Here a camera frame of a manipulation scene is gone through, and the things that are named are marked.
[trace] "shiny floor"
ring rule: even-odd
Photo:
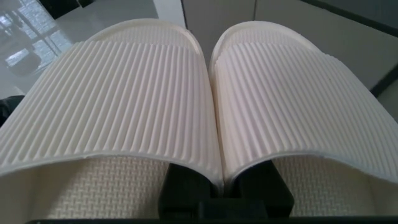
[[[154,2],[97,0],[54,20],[37,0],[0,1],[0,98],[26,94],[75,42],[137,18],[158,18]]]

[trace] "ribbed strap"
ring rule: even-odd
[[[216,63],[224,177],[275,157],[312,154],[398,182],[398,124],[337,59],[246,43]]]
[[[0,129],[0,173],[103,155],[181,164],[222,186],[203,60],[173,45],[81,42]]]

